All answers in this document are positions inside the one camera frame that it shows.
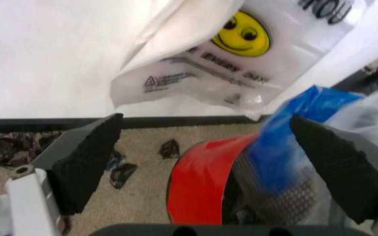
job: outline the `smiley face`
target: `smiley face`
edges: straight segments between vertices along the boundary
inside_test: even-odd
[[[271,40],[261,23],[239,11],[212,38],[220,48],[244,57],[257,57],[269,50]]]

